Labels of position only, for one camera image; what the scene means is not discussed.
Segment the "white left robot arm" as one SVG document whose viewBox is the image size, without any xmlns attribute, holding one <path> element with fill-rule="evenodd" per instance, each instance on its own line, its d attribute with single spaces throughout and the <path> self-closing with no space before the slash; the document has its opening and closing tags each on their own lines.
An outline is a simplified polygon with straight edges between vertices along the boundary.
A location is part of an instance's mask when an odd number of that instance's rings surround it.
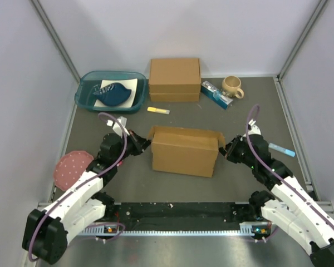
<svg viewBox="0 0 334 267">
<path fill-rule="evenodd" d="M 105 135 L 97 156 L 81 177 L 51 205 L 29 213 L 22 240 L 29 260 L 55 264 L 70 242 L 90 224 L 112 219 L 114 200 L 102 189 L 116 175 L 118 163 L 142 154 L 150 144 L 132 130 L 122 136 Z"/>
</svg>

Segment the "brown cardboard box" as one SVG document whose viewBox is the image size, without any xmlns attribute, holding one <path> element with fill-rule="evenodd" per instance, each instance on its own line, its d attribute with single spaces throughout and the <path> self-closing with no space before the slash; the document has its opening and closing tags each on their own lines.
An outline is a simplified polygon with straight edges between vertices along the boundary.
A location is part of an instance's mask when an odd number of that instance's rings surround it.
<svg viewBox="0 0 334 267">
<path fill-rule="evenodd" d="M 194 128 L 153 126 L 148 139 L 153 170 L 201 177 L 212 177 L 219 149 L 226 146 L 221 132 Z"/>
</svg>

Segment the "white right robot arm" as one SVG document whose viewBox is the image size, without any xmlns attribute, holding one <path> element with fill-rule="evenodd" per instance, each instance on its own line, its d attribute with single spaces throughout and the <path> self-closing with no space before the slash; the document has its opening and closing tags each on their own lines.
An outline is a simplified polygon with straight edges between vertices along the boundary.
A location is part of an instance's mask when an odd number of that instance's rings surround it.
<svg viewBox="0 0 334 267">
<path fill-rule="evenodd" d="M 249 199 L 249 214 L 266 219 L 288 234 L 314 266 L 334 266 L 334 219 L 303 189 L 290 169 L 272 157 L 261 135 L 238 135 L 219 152 L 228 161 L 244 164 L 267 189 Z"/>
</svg>

